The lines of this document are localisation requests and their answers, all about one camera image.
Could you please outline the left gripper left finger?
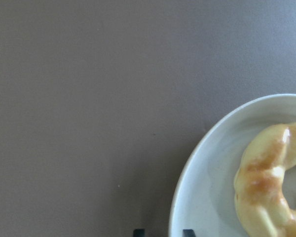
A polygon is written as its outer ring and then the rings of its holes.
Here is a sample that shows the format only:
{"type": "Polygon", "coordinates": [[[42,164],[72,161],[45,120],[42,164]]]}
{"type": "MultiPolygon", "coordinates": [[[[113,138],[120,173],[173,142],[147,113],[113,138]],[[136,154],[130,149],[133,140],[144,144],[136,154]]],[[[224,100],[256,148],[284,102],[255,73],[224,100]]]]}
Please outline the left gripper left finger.
{"type": "Polygon", "coordinates": [[[145,229],[135,229],[133,231],[133,237],[145,237],[145,229]]]}

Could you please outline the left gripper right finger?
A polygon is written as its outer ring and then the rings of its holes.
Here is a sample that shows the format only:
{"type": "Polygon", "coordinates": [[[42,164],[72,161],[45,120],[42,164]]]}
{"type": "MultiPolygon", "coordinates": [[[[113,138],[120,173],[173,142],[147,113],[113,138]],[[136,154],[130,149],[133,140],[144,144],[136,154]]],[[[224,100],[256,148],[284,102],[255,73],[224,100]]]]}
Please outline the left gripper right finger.
{"type": "Polygon", "coordinates": [[[183,229],[183,237],[195,237],[193,229],[183,229]]]}

